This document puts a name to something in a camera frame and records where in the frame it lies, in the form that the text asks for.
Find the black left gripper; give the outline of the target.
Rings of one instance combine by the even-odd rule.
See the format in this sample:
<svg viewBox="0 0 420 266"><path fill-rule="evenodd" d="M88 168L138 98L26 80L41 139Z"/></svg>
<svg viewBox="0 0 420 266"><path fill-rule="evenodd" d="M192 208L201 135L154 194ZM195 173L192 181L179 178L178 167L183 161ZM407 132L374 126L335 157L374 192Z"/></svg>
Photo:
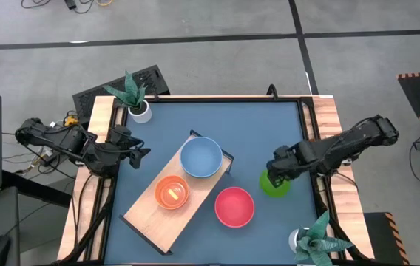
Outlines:
<svg viewBox="0 0 420 266"><path fill-rule="evenodd" d="M132 136L127 127L117 125L110 127L110 143L118 147L117 161L129 158L129 164L134 169L140 168L141 158L146 156L151 149L143 148L144 141Z"/></svg>

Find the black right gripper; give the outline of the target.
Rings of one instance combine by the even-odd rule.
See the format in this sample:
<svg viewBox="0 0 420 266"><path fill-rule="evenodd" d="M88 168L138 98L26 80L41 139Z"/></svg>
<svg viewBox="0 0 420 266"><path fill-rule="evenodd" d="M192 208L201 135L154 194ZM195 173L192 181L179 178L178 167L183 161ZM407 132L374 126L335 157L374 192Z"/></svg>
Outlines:
<svg viewBox="0 0 420 266"><path fill-rule="evenodd" d="M301 173L298 145L280 146L274 153L274 159L267 162L268 180L278 188L286 182L286 177L298 177Z"/></svg>

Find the small green bowl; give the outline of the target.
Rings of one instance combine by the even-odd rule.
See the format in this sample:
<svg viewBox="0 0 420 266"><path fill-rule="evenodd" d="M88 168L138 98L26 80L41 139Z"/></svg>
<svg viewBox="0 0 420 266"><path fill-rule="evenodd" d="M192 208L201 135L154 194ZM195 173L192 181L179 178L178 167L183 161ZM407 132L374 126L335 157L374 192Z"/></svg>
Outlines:
<svg viewBox="0 0 420 266"><path fill-rule="evenodd" d="M264 170L260 175L260 187L270 197L284 197L291 188L291 183L284 180L282 185L274 187L268 179L268 171Z"/></svg>

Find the large pink bowl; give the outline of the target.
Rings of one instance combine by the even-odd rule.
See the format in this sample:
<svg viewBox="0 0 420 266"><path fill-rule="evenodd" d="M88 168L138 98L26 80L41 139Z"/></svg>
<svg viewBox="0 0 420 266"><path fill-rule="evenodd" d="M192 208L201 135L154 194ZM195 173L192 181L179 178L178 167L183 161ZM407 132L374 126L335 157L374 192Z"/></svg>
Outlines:
<svg viewBox="0 0 420 266"><path fill-rule="evenodd" d="M228 187L217 195L214 212L225 226L241 228L252 220L255 205L247 190L236 186Z"/></svg>

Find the orange bowl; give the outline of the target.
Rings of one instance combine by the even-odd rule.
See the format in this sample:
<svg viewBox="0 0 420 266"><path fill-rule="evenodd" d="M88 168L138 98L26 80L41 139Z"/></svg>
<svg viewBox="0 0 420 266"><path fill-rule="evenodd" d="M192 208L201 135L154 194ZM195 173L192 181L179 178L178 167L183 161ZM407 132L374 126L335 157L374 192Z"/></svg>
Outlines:
<svg viewBox="0 0 420 266"><path fill-rule="evenodd" d="M172 189L178 196L178 200L174 200L168 190ZM182 207L188 200L190 188L188 183L180 176L169 175L157 182L155 186L155 199L158 205L167 210L175 210Z"/></svg>

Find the large blue-green bowl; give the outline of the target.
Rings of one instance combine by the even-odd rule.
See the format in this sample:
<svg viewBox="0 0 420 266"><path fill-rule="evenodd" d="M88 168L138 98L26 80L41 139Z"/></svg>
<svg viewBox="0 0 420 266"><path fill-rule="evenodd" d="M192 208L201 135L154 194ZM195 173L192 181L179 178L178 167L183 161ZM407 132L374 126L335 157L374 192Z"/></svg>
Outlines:
<svg viewBox="0 0 420 266"><path fill-rule="evenodd" d="M207 178L217 173L223 164L223 152L211 138L194 137L180 150L183 170L196 178Z"/></svg>

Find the snake plant in white pot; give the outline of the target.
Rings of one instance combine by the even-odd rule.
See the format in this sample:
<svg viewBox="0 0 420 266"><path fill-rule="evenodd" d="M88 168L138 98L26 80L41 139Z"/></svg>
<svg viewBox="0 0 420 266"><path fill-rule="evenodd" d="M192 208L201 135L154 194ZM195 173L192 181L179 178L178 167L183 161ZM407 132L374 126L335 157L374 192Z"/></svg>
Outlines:
<svg viewBox="0 0 420 266"><path fill-rule="evenodd" d="M310 259L316 266L333 266L330 253L354 246L351 242L327 236L330 218L330 212L325 211L311 227L299 227L291 232L288 244L295 253L296 262Z"/></svg>
<svg viewBox="0 0 420 266"><path fill-rule="evenodd" d="M147 86L144 84L138 86L127 71L125 71L124 91L110 85L103 85L103 88L126 107L136 123L147 123L152 118L152 110L145 100Z"/></svg>

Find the black perforated panel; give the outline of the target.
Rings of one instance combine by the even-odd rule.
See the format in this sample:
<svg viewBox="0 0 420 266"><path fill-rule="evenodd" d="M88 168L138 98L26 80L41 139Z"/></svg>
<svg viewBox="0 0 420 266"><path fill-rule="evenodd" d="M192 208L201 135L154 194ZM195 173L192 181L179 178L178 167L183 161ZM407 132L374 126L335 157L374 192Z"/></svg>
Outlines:
<svg viewBox="0 0 420 266"><path fill-rule="evenodd" d="M170 95L170 90L157 65L153 65L134 72L132 73L132 77L138 86L143 84L146 87L146 95ZM89 122L95 98L97 96L109 95L103 86L108 85L118 90L124 91L124 82L125 76L73 95L72 99L75 104L75 110L78 113L80 122Z"/></svg>

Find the wooden shelf with black frame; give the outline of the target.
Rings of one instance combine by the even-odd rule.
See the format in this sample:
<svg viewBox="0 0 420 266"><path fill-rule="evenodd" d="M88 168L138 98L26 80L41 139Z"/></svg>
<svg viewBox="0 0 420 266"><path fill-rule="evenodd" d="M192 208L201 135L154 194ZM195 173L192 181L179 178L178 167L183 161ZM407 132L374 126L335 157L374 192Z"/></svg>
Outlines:
<svg viewBox="0 0 420 266"><path fill-rule="evenodd" d="M181 149L197 137L196 132L178 133L163 143L153 140L152 151L145 156L138 170L125 165L120 167L113 213L121 224L146 241L154 254L170 253L175 241L189 230L189 223L203 213L214 212L208 207L209 196L215 192L220 180L229 174L236 153L223 138L209 133L205 136L223 147L223 164L210 177L192 177L180 164ZM174 210L159 206L155 199L157 183L167 176L179 176L189 185L186 203Z"/></svg>

